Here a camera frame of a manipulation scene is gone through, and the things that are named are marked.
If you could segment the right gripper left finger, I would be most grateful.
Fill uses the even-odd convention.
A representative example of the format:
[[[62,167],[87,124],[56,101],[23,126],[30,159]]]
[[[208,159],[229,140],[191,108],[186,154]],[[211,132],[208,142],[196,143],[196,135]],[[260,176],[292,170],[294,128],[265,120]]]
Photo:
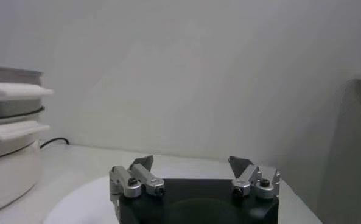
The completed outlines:
[[[126,198],[138,198],[145,188],[146,194],[162,197],[165,185],[162,178],[151,173],[153,156],[135,159],[126,169],[124,166],[114,166],[109,171],[111,195],[123,195]]]

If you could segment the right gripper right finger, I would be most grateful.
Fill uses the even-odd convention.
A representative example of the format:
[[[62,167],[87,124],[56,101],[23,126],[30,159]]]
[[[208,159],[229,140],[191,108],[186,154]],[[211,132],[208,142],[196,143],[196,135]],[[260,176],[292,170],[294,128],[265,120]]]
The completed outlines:
[[[258,166],[236,156],[230,156],[228,162],[235,176],[231,181],[234,198],[244,198],[251,193],[263,200],[279,197],[281,174],[276,168]]]

